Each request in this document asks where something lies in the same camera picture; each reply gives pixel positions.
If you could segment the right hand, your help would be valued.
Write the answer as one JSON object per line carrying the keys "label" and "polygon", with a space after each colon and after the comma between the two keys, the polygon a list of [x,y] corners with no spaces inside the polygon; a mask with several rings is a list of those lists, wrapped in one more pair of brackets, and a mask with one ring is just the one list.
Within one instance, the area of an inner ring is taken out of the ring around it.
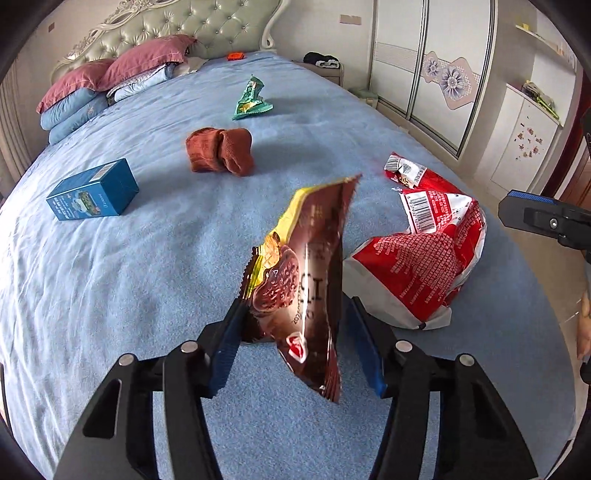
{"label": "right hand", "polygon": [[581,298],[577,321],[577,358],[582,360],[591,351],[591,316],[590,299],[587,292]]}

